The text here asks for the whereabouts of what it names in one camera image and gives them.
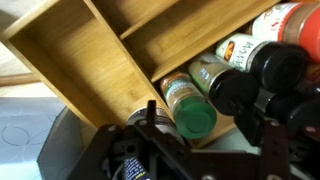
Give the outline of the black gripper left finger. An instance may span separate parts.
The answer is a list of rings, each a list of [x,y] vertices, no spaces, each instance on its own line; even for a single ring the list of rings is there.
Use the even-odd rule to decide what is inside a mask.
[[[146,112],[141,120],[138,121],[138,131],[141,134],[158,134],[159,130],[155,126],[156,120],[156,101],[149,100]]]

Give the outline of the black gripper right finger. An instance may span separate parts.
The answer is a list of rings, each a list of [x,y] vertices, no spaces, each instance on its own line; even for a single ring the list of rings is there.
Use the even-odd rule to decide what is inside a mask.
[[[273,120],[257,108],[234,98],[233,112],[234,123],[251,146],[262,147],[274,139],[271,127]]]

